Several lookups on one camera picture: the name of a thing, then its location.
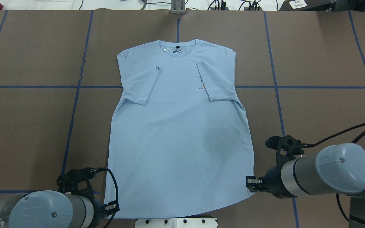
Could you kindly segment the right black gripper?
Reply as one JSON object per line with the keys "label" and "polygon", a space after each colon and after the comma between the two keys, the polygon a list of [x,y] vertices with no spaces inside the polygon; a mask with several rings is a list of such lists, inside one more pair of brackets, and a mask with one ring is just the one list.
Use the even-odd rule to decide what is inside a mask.
{"label": "right black gripper", "polygon": [[284,199],[285,191],[282,187],[280,173],[276,166],[268,169],[264,177],[246,176],[246,187],[250,192],[268,192],[277,198]]}

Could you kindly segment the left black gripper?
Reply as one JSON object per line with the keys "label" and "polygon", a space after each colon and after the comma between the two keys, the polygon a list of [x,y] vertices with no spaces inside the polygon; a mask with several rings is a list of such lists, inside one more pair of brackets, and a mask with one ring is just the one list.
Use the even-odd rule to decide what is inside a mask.
{"label": "left black gripper", "polygon": [[97,227],[105,216],[115,215],[119,210],[118,203],[102,204],[97,199],[92,201],[93,205],[93,219],[90,222],[91,227]]}

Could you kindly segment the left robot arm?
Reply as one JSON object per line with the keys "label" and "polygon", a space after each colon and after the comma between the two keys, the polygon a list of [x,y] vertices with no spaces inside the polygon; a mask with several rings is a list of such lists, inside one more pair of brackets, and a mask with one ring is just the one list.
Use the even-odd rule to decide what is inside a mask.
{"label": "left robot arm", "polygon": [[95,228],[119,210],[117,201],[52,190],[0,195],[0,228]]}

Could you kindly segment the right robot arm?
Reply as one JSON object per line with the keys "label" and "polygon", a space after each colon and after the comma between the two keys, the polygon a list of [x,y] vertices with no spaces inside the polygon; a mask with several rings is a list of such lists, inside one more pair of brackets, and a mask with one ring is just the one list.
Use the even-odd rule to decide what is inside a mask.
{"label": "right robot arm", "polygon": [[281,199],[349,196],[349,227],[365,228],[365,149],[358,144],[332,145],[315,155],[284,160],[263,177],[246,176],[246,187]]}

